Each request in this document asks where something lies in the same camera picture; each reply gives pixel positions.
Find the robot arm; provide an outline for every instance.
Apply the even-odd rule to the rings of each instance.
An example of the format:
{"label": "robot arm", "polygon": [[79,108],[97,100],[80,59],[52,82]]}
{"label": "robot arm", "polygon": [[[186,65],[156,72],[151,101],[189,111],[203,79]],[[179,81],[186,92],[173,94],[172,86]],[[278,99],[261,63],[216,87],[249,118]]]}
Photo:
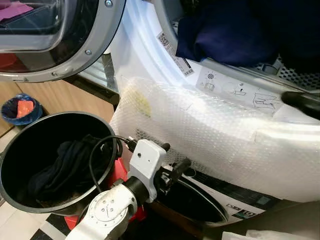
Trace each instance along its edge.
{"label": "robot arm", "polygon": [[66,240],[116,240],[127,229],[138,205],[157,198],[154,178],[166,151],[152,141],[137,142],[130,160],[128,181],[97,195],[83,220]]}

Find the instruction sticker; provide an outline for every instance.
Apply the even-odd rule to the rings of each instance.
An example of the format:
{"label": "instruction sticker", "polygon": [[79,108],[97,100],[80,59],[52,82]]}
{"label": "instruction sticker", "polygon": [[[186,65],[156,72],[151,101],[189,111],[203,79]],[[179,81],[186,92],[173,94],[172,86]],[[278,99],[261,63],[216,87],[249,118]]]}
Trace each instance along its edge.
{"label": "instruction sticker", "polygon": [[157,38],[159,39],[160,43],[162,44],[162,46],[165,48],[165,50],[168,52],[168,54],[171,56],[171,58],[173,59],[173,61],[175,62],[175,64],[179,67],[179,69],[181,70],[181,72],[186,76],[190,76],[191,74],[194,73],[194,70],[191,68],[191,66],[189,65],[189,63],[187,62],[187,60],[185,60],[182,57],[178,57],[176,56],[176,51],[174,50],[174,48],[172,47],[172,45],[170,44],[170,42],[168,41],[167,36],[161,32]]}

